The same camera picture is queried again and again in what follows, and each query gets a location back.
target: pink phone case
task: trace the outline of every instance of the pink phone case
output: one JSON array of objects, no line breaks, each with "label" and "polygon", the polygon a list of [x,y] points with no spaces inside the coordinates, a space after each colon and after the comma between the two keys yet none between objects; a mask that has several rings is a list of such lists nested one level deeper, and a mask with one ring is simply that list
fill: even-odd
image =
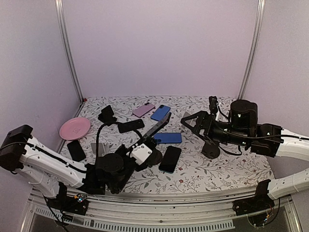
[{"label": "pink phone case", "polygon": [[149,111],[155,108],[155,105],[150,104],[147,102],[145,105],[142,105],[141,107],[137,108],[136,110],[133,111],[133,114],[137,117],[142,117]]}]

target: floral tablecloth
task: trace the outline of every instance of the floral tablecloth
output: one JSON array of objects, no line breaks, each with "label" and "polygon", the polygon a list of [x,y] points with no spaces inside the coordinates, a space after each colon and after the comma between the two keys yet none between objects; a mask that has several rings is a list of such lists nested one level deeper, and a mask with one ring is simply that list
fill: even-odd
[{"label": "floral tablecloth", "polygon": [[[228,113],[229,106],[234,100],[233,98],[218,99],[225,114]],[[251,154],[249,151],[243,151],[241,156],[231,156],[221,151],[220,156],[213,160],[200,153],[204,142],[190,131],[184,130],[180,120],[185,112],[193,114],[200,110],[208,111],[208,97],[147,96],[87,99],[79,114],[80,117],[86,117],[91,121],[89,133],[80,139],[87,156],[82,162],[94,163],[95,154],[92,152],[90,144],[95,143],[97,130],[102,124],[98,120],[101,109],[111,105],[118,121],[127,122],[138,119],[132,115],[132,111],[146,102],[154,104],[156,108],[162,104],[171,107],[170,122],[161,132],[181,132],[183,142],[173,146],[181,148],[182,153],[173,174],[160,171],[158,165],[141,172],[135,172],[125,186],[124,192],[152,194],[210,192],[255,186],[259,181],[274,178],[266,157]],[[157,123],[150,119],[154,110],[142,117],[145,124],[145,128],[139,130],[142,134]],[[100,142],[109,144],[110,152],[114,152],[121,144],[129,146],[137,140],[138,138],[133,132],[120,134],[116,125],[104,128],[100,134]],[[67,143],[65,143],[61,154],[70,158]],[[157,148],[164,154],[168,146],[160,144]],[[225,146],[225,149],[238,153],[238,149],[234,145]]]}]

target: plate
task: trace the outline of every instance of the plate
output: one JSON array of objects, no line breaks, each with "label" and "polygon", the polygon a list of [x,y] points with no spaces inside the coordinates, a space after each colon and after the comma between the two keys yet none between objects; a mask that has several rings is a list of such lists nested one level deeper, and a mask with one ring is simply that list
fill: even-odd
[{"label": "plate", "polygon": [[83,138],[90,129],[90,121],[85,117],[75,117],[65,122],[59,131],[61,138],[65,140],[77,140]]}]

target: wall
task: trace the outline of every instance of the wall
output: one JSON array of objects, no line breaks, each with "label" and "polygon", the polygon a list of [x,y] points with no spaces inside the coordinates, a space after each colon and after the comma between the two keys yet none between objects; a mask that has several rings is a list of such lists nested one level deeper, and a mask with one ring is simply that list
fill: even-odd
[{"label": "wall", "polygon": [[[29,124],[56,149],[58,130],[77,110],[53,0],[2,1],[0,7],[0,141]],[[0,168],[0,231],[16,232],[31,191]]]},{"label": "wall", "polygon": [[83,93],[237,96],[256,0],[66,0]]},{"label": "wall", "polygon": [[[266,1],[264,21],[245,98],[258,104],[259,122],[309,136],[309,2]],[[309,162],[270,159],[277,178]],[[309,231],[309,191],[294,194],[304,231]]]}]

